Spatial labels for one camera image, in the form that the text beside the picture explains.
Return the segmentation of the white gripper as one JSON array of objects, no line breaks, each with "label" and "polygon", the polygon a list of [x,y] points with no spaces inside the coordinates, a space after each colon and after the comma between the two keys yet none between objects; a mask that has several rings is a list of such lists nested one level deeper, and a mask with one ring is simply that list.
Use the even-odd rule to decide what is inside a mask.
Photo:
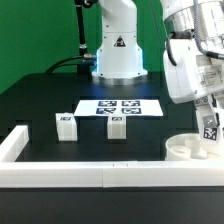
[{"label": "white gripper", "polygon": [[[169,96],[176,104],[196,100],[198,126],[215,128],[217,117],[208,95],[224,90],[224,63],[203,55],[190,31],[171,32],[165,46],[163,63]],[[224,93],[216,94],[216,103],[224,134]]]}]

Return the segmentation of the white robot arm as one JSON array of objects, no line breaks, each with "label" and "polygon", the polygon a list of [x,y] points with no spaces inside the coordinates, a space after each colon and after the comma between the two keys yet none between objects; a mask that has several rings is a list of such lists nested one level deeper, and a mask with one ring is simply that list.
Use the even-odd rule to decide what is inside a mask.
[{"label": "white robot arm", "polygon": [[[163,63],[174,103],[193,101],[204,128],[221,126],[209,98],[224,90],[224,1],[160,0],[167,34]],[[102,44],[97,81],[125,84],[147,74],[137,44],[137,8],[132,0],[99,0]]]}]

